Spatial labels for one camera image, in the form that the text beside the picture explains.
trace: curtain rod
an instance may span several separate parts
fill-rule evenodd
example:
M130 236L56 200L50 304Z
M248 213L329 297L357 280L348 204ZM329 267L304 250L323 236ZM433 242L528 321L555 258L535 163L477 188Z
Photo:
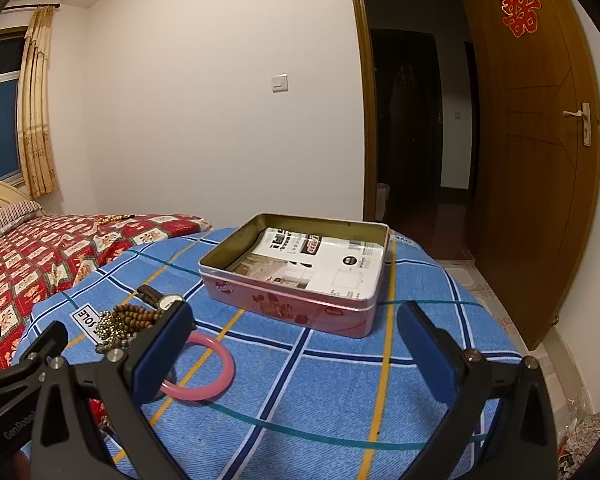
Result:
M15 6L11 6L11 7L5 7L3 10L28 9L30 7L55 7L56 9L59 9L60 8L60 4L15 5Z

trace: pink ring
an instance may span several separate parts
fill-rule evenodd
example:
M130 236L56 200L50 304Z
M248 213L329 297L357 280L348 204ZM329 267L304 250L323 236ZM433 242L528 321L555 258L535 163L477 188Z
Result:
M200 332L191 332L187 339L189 343L195 343L213 350L218 357L222 359L222 372L220 376L212 383L200 386L199 388L183 388L176 386L169 381L164 381L160 391L174 399L179 400L205 400L211 399L224 392L234 380L235 364L234 358L224 345L217 339Z

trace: door frame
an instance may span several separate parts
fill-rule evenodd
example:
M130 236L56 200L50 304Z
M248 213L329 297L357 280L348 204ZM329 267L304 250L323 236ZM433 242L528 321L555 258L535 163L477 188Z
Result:
M376 108L374 54L371 45L371 32L366 18L365 0L353 0L353 13L358 31L365 125L365 183L362 219L373 221L376 216L376 193L378 187L378 112Z
M366 20L365 0L353 0L353 12L358 30L360 69L362 71L362 103L365 114L365 185L362 219L376 219L376 189L378 187L378 123L376 120L376 74L371 31Z

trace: beige curtain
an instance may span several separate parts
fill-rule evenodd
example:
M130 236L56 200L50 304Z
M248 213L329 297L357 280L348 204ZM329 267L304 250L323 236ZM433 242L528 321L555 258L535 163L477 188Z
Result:
M53 12L53 7L40 7L33 13L25 35L18 82L18 154L22 176L32 198L58 189L46 102Z

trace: striped pillowcase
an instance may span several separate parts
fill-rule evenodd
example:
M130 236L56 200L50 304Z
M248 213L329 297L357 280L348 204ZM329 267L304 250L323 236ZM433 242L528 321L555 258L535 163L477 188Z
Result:
M42 206L33 200L21 200L0 208L0 230L19 218L42 211Z
M33 211L31 213L27 213L26 215L21 216L20 218L16 218L13 222L9 222L4 227L0 228L0 238L2 238L5 234L13 231L19 225L24 224L24 222L33 220L39 214L40 214L40 211Z

